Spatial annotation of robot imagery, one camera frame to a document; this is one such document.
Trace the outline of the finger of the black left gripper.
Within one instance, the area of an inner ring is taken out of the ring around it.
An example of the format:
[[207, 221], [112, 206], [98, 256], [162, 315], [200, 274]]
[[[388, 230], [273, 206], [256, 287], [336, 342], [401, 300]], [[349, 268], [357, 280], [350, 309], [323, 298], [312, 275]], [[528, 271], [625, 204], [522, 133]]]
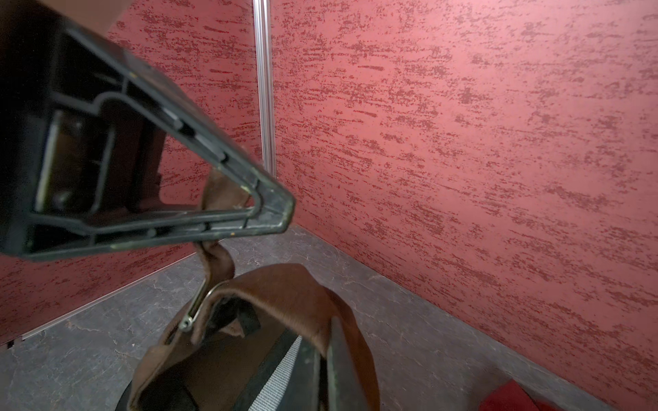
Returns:
[[269, 207], [120, 213], [97, 219], [30, 213], [20, 256], [33, 261], [65, 260], [279, 232], [280, 213]]
[[[91, 203], [67, 216], [269, 207], [287, 230], [295, 200], [178, 86], [125, 49], [87, 29], [66, 28], [66, 104], [90, 116], [103, 153]], [[199, 205], [168, 205], [159, 197], [159, 163], [172, 137], [212, 168]]]

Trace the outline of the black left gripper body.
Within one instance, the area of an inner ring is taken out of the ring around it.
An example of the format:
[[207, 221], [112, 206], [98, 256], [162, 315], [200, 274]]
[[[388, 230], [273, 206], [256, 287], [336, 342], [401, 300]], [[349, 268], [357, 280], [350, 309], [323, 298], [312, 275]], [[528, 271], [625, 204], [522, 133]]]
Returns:
[[82, 27], [40, 1], [1, 4], [1, 251], [9, 256], [22, 258], [30, 213], [67, 216], [91, 203], [103, 145], [94, 120], [66, 104], [69, 25]]

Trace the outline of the brown baseball cap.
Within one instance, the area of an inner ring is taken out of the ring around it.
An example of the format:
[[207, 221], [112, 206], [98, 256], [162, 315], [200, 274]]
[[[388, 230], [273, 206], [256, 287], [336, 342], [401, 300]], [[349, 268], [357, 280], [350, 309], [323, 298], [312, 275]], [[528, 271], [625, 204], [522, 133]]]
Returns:
[[380, 408], [375, 361], [351, 307], [300, 264], [266, 265], [236, 275], [217, 241], [195, 246], [205, 279], [137, 366], [120, 410], [247, 410], [283, 397], [303, 339], [321, 355], [320, 409], [327, 400], [331, 322], [341, 322], [370, 410]]

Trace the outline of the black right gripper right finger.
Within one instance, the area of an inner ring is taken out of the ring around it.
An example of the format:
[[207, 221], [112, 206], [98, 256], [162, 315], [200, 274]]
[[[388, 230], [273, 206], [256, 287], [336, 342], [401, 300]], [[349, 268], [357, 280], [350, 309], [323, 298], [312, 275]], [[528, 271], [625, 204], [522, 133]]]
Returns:
[[331, 340], [327, 349], [328, 409], [370, 410], [341, 322], [337, 317], [332, 318], [331, 327]]

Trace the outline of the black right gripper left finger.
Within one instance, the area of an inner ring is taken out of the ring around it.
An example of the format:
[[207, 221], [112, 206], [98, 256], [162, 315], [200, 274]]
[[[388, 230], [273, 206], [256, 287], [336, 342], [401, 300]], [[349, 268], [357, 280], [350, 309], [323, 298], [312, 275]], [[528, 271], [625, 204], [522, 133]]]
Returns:
[[307, 340], [300, 343], [289, 383], [277, 411], [320, 409], [320, 352]]

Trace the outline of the red baseball cap back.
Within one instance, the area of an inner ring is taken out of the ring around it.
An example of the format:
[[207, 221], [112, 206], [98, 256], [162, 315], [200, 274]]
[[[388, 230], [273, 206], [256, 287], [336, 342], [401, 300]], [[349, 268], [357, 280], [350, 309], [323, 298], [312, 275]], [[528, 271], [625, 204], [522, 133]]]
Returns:
[[494, 390], [484, 398], [479, 411], [560, 411], [559, 408], [532, 397], [515, 380]]

